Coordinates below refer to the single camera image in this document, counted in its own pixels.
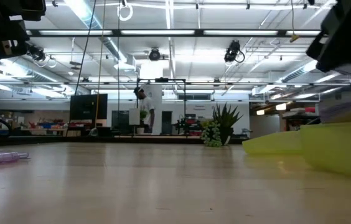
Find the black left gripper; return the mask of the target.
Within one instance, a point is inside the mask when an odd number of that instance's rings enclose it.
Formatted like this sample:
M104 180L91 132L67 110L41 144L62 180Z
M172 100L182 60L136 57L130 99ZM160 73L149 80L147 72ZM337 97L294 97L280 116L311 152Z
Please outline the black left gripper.
M4 40L0 31L0 59L25 55L28 51L27 41L30 40L24 20L40 21L45 15L44 0L0 0L0 19L4 19Z

